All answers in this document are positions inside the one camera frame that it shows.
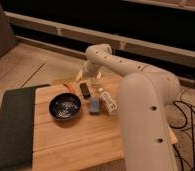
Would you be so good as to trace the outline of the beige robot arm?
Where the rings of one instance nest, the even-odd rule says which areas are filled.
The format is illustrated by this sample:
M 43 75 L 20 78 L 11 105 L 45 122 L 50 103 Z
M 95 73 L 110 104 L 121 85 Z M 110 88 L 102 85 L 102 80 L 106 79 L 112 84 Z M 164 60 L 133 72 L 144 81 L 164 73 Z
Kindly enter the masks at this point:
M 178 171 L 165 106 L 180 90 L 176 75 L 112 54 L 108 44 L 92 45 L 78 77 L 96 76 L 103 66 L 122 76 L 118 118 L 126 171 Z

